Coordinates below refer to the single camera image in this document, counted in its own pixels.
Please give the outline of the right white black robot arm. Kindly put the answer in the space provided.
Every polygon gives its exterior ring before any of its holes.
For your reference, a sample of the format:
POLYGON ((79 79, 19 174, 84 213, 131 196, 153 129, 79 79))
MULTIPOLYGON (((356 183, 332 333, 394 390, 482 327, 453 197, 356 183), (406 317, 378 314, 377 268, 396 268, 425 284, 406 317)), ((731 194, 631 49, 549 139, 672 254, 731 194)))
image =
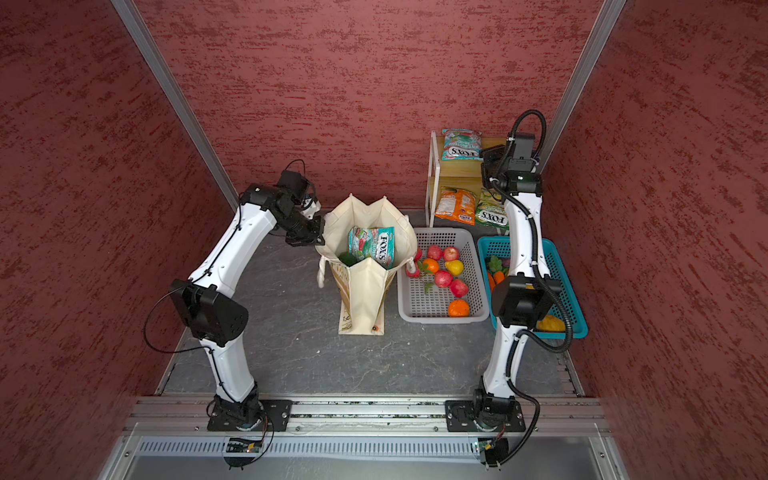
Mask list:
POLYGON ((508 273, 491 294, 497 323, 492 356, 474 398, 474 422, 484 431, 520 421, 517 400, 523 394, 516 387, 516 376, 525 346, 535 343, 561 354, 573 340, 569 317, 563 318, 564 340, 557 346, 534 332, 552 307, 562 306, 562 283, 551 276, 543 254, 542 185, 536 160, 530 147, 520 156, 514 154, 515 148, 515 142, 508 140, 504 146, 481 151, 483 184, 503 200, 510 247, 508 273))

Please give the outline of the green bell pepper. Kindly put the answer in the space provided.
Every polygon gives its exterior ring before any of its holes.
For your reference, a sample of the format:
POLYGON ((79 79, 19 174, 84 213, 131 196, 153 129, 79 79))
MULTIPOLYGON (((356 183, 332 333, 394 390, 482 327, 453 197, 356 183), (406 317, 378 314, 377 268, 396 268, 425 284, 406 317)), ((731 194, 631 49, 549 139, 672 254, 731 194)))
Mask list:
POLYGON ((341 253, 338 258, 347 267, 352 267, 360 262, 360 260, 349 251, 341 253))

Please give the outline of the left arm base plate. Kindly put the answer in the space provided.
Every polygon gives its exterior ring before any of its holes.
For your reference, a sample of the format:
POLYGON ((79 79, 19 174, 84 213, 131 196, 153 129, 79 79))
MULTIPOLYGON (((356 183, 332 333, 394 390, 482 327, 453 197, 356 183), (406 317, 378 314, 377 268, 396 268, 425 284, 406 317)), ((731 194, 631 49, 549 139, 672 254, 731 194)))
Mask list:
POLYGON ((284 432, 293 402, 287 399, 233 403, 215 396, 206 410, 210 432, 284 432))

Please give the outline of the cream floral tote bag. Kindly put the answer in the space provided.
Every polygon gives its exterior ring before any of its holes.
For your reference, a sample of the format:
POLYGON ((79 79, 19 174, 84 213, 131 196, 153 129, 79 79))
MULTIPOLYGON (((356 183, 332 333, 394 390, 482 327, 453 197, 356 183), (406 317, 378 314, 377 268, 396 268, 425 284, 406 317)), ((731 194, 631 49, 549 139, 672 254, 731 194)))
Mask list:
POLYGON ((332 273, 342 301, 338 333, 382 335, 386 293, 395 275, 414 265, 417 238, 408 216, 385 197, 366 204, 351 195, 324 216, 323 238, 325 243, 316 247, 320 255, 317 284, 322 288, 325 273, 332 273), (349 251, 349 232, 354 227, 392 228, 394 265, 386 268, 373 258, 344 264, 341 255, 349 251))

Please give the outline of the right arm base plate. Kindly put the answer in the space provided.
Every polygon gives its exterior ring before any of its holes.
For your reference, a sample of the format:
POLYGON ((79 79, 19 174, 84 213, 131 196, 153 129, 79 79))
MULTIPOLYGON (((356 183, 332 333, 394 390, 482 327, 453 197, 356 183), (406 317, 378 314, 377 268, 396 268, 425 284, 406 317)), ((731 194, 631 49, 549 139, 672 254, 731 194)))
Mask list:
POLYGON ((444 409, 449 432, 522 433, 526 429, 520 403, 515 399, 447 400, 444 409))

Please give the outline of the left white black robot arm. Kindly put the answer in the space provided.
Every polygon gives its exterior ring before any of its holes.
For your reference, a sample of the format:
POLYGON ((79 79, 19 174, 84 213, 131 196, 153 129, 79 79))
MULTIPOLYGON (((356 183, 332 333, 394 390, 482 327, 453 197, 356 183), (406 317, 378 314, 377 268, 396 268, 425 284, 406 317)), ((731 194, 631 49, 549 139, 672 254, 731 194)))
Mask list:
POLYGON ((243 346, 248 309, 234 300, 245 267, 275 229, 291 246, 324 243, 314 185, 300 176, 274 186, 249 186, 214 249, 186 280, 175 280, 170 298, 182 322, 207 354, 216 382, 211 418, 252 431, 266 426, 257 382, 243 346))

